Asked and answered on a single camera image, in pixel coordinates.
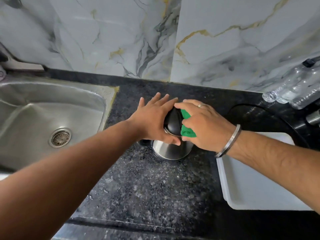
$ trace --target bracelet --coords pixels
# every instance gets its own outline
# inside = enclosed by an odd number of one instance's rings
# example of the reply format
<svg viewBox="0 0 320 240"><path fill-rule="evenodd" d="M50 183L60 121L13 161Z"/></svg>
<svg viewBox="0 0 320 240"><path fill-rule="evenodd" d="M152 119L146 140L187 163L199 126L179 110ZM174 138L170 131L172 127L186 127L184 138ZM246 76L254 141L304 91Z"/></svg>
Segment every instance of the bracelet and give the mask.
<svg viewBox="0 0 320 240"><path fill-rule="evenodd" d="M232 145L234 144L234 142L237 140L238 136L240 135L241 132L241 125L237 125L237 127L235 128L234 133L232 134L230 140L228 141L228 143L225 145L225 147L218 153L216 153L215 157L222 157L223 155L225 155L229 149L232 147Z"/></svg>

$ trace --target countertop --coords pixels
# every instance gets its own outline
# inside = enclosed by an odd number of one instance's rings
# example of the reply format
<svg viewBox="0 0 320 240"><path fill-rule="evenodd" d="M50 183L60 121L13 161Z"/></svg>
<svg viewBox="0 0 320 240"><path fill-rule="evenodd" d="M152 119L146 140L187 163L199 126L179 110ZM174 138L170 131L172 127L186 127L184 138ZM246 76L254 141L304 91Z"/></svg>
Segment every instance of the countertop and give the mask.
<svg viewBox="0 0 320 240"><path fill-rule="evenodd" d="M140 97L149 100L161 92L179 100L196 99L209 104L233 123L241 123L245 130L286 132L296 145L320 149L320 129L304 121L318 108L315 105L294 110L287 104L264 102L261 93L92 73L48 70L24 74L119 86L106 127L127 119ZM237 104L262 106L268 112L247 105L231 109ZM212 152L194 146L186 158L167 161L156 157L151 148L134 144L105 173L55 237L312 239L320 232L319 224L319 215L312 211L231 209L223 199Z"/></svg>

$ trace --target electric kettle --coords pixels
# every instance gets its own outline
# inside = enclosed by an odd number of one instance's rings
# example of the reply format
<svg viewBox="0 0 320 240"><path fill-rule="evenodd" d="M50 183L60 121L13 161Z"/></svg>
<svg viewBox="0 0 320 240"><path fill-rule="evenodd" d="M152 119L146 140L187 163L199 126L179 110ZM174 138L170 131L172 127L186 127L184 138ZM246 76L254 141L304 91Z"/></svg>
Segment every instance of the electric kettle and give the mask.
<svg viewBox="0 0 320 240"><path fill-rule="evenodd" d="M180 145L167 144L159 140L140 140L138 144L141 146L151 146L158 157L168 160L179 160L187 156L193 143L190 141L182 141L181 127L182 114L180 109L173 108L164 118L163 129L166 133L176 136L180 139Z"/></svg>

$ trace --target drain strainer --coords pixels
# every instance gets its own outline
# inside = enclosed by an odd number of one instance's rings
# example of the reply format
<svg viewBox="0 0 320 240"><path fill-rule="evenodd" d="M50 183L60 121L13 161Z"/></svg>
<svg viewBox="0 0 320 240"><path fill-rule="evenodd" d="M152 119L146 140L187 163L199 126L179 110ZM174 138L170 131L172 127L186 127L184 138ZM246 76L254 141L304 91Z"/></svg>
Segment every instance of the drain strainer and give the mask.
<svg viewBox="0 0 320 240"><path fill-rule="evenodd" d="M49 144L52 147L59 148L66 145L71 139L71 132L67 128L56 129L50 139Z"/></svg>

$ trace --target power cord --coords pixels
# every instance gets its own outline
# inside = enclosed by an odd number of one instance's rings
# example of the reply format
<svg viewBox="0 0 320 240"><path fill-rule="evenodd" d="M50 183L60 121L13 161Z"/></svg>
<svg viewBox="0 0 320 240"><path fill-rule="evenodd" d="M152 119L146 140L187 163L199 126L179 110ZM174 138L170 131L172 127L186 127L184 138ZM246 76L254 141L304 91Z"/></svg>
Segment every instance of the power cord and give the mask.
<svg viewBox="0 0 320 240"><path fill-rule="evenodd" d="M262 106L260 106L260 105L254 105L254 104L236 104L236 105L232 106L231 109L229 109L228 113L229 113L232 109L234 109L234 108L236 108L236 107L239 107L239 106L249 106L249 107L259 108L259 109L262 109L262 110L266 111L267 113L271 114L272 116L278 118L280 121L282 121L283 123L285 123L292 131L294 131L294 133L303 141L303 143L305 144L305 147L306 147L306 148L310 149L310 146L309 146L308 142L306 141L306 139L303 138L302 135L300 135L300 134L298 133L298 131L297 131L292 125L290 125L286 120L284 120L283 118L281 118L281 117L280 117L279 115L277 115L276 113L274 113L274 112L272 112L271 110L269 110L269 109L267 109L267 108L264 108L264 107L262 107Z"/></svg>

